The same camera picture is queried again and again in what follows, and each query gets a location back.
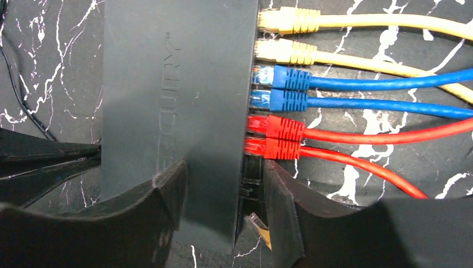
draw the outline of cable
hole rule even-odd
[[[255,66],[253,83],[272,86],[279,89],[308,90],[321,88],[340,91],[398,90],[411,88],[438,87],[440,85],[473,80],[473,69],[456,71],[448,74],[425,77],[388,80],[362,80],[325,78],[311,75],[307,71],[286,66]]]
[[[3,21],[5,19],[6,13],[7,13],[7,1],[5,0],[0,0],[0,27],[3,26]],[[44,124],[36,117],[36,115],[30,113],[28,110],[30,108],[28,107],[28,103],[23,97],[22,89],[21,87],[18,89],[15,83],[15,79],[13,78],[13,72],[12,72],[12,65],[10,64],[10,60],[8,59],[7,54],[5,53],[3,46],[0,46],[0,52],[3,55],[3,58],[5,60],[5,64],[7,65],[8,69],[8,77],[10,79],[10,83],[12,85],[13,93],[15,94],[15,97],[18,101],[18,104],[20,105],[21,109],[24,111],[24,113],[30,118],[30,120],[35,124],[35,126],[43,133],[43,135],[50,141],[57,141],[57,138],[47,129],[44,127]]]
[[[473,131],[473,118],[449,125],[396,134],[364,135],[305,128],[303,122],[274,115],[248,116],[247,129],[268,138],[301,142],[303,138],[348,144],[403,144],[423,142]]]
[[[275,61],[277,63],[302,65],[314,63],[334,64],[406,77],[435,75],[432,72],[401,64],[317,51],[316,46],[286,39],[257,40],[255,43],[255,56],[261,60]],[[441,86],[441,88],[473,104],[473,90],[461,84],[447,84]]]
[[[398,112],[411,112],[454,119],[473,117],[473,110],[456,108],[440,104],[401,102],[383,99],[347,99],[309,97],[305,92],[293,90],[252,90],[250,105],[269,109],[272,112],[304,112],[308,107],[377,109]]]
[[[317,32],[319,28],[401,26],[473,40],[473,27],[464,23],[410,14],[320,15],[319,10],[294,7],[268,9],[259,13],[258,27],[269,32],[300,34]]]
[[[10,61],[7,57],[7,54],[5,53],[4,49],[2,46],[0,46],[0,52],[3,55],[3,58],[5,60],[5,64],[7,65],[8,69],[8,77],[10,78],[10,83],[12,84],[12,89],[15,94],[15,97],[20,104],[21,109],[26,113],[26,115],[31,119],[31,121],[35,124],[35,126],[43,133],[43,135],[50,141],[57,141],[57,138],[44,127],[44,124],[36,117],[36,115],[30,113],[28,103],[25,101],[24,98],[20,97],[21,92],[19,93],[19,90],[16,86],[15,79],[13,78],[13,73],[12,73],[12,65],[10,64]]]
[[[385,169],[382,166],[371,163],[370,161],[358,159],[351,155],[342,154],[336,151],[308,147],[301,147],[301,156],[315,157],[328,161],[339,162],[346,165],[356,166],[357,168],[361,168],[382,179],[387,180],[414,198],[427,199],[427,196],[423,192],[421,192],[419,189],[417,189],[417,187],[408,181],[404,180],[401,176],[388,169]]]
[[[265,159],[293,160],[299,159],[300,156],[315,157],[329,161],[335,161],[347,165],[356,166],[364,169],[374,175],[383,178],[412,197],[425,199],[427,196],[417,189],[414,185],[404,180],[396,173],[371,163],[370,161],[345,155],[340,152],[316,149],[309,147],[301,147],[300,142],[276,140],[273,138],[246,138],[245,153],[251,155],[260,155]]]
[[[343,109],[372,109],[397,112],[427,114],[453,119],[468,119],[473,117],[473,110],[431,103],[400,102],[384,99],[348,99],[348,98],[318,98],[309,97],[307,107],[343,108]]]

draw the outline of blue ethernet cable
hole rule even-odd
[[[253,90],[250,105],[256,108],[269,109],[272,112],[303,112],[307,108],[343,108],[343,109],[373,109],[427,114],[453,119],[468,119],[473,117],[473,110],[452,106],[401,102],[382,99],[347,99],[347,98],[318,98],[309,97],[307,93],[291,90]]]
[[[398,90],[438,87],[473,80],[473,69],[416,78],[388,80],[336,79],[312,76],[309,72],[286,66],[255,66],[253,83],[279,89],[308,90],[323,88],[342,91]]]

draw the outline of red ethernet cable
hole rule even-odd
[[[319,141],[350,144],[402,144],[429,141],[473,131],[473,118],[425,130],[398,134],[364,135],[327,130],[311,130],[305,128],[302,122],[273,115],[269,117],[248,116],[248,130],[256,133],[264,133],[268,138],[279,138],[281,140],[290,141],[302,141],[303,138],[311,138]]]
[[[419,189],[417,189],[417,187],[415,187],[396,173],[385,169],[384,167],[373,164],[370,161],[358,159],[351,155],[342,154],[336,151],[301,147],[301,144],[298,141],[247,137],[245,141],[245,153],[263,156],[265,159],[281,160],[293,160],[299,159],[300,156],[308,156],[352,165],[356,166],[357,168],[364,169],[380,178],[389,181],[390,183],[401,188],[404,192],[414,198],[427,198],[427,196]]]

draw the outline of yellow ethernet cable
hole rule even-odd
[[[255,43],[255,57],[261,60],[274,61],[283,64],[334,64],[405,77],[436,75],[432,72],[401,64],[317,51],[316,46],[286,39],[257,40]],[[473,104],[473,90],[461,84],[448,84],[443,85],[440,88],[467,101],[468,103]]]
[[[443,18],[410,14],[320,15],[319,10],[295,7],[267,9],[259,13],[258,27],[268,32],[300,34],[328,27],[404,26],[473,40],[473,25]]]

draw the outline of black wire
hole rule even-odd
[[[44,124],[36,117],[36,115],[29,113],[28,110],[28,103],[25,101],[25,99],[21,98],[21,88],[18,90],[15,79],[13,78],[13,73],[12,73],[12,65],[10,64],[10,60],[8,59],[7,55],[5,54],[5,51],[2,46],[0,46],[0,52],[3,55],[3,58],[5,59],[5,64],[7,65],[8,69],[8,77],[10,78],[10,83],[12,84],[12,89],[15,94],[15,97],[20,104],[21,109],[26,113],[26,115],[31,119],[31,121],[35,124],[35,126],[43,133],[43,135],[50,141],[57,141],[57,138],[44,127]]]
[[[2,14],[0,14],[0,27],[3,24],[3,19],[6,14],[6,1],[5,0],[0,0],[0,11]],[[57,138],[44,127],[44,124],[39,120],[36,115],[29,113],[28,110],[30,110],[28,103],[26,100],[22,97],[24,94],[22,92],[22,87],[19,89],[16,86],[15,79],[13,78],[13,72],[12,72],[12,65],[10,64],[10,60],[7,57],[7,54],[5,53],[3,46],[0,46],[0,52],[3,55],[3,58],[5,59],[5,64],[7,65],[8,69],[8,77],[10,78],[10,83],[12,84],[12,89],[15,94],[15,97],[18,101],[18,104],[20,104],[21,109],[26,113],[26,115],[31,119],[31,121],[35,124],[35,126],[43,133],[43,135],[50,141],[57,141]]]

